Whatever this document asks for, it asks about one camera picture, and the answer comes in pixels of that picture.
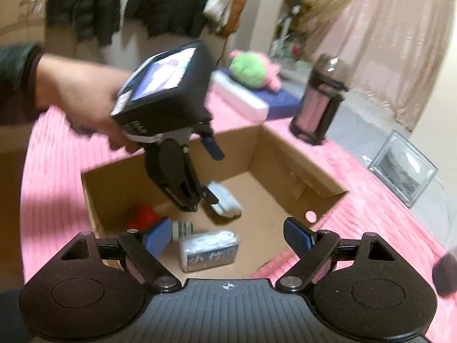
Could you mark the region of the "dark jacket sleeve forearm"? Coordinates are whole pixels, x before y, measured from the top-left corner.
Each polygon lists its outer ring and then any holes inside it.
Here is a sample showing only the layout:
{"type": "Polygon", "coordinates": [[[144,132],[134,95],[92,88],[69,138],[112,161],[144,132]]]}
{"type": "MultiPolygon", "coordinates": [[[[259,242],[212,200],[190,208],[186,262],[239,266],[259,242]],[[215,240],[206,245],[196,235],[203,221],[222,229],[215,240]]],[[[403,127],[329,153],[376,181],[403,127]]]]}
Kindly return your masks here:
{"type": "Polygon", "coordinates": [[[36,121],[43,110],[36,107],[36,70],[44,54],[35,43],[1,46],[0,122],[14,126],[36,121]]]}

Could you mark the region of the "person's left hand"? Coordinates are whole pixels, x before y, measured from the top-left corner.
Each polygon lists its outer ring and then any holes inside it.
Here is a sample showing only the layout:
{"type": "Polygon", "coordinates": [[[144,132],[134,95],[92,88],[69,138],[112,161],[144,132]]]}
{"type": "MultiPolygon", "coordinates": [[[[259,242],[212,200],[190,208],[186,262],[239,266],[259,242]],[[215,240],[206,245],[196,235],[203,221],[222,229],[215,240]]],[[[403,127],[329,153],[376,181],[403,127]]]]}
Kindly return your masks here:
{"type": "Polygon", "coordinates": [[[36,108],[56,106],[73,124],[106,135],[111,149],[135,153],[139,145],[111,116],[115,96],[129,76],[115,67],[45,53],[36,67],[36,108]]]}

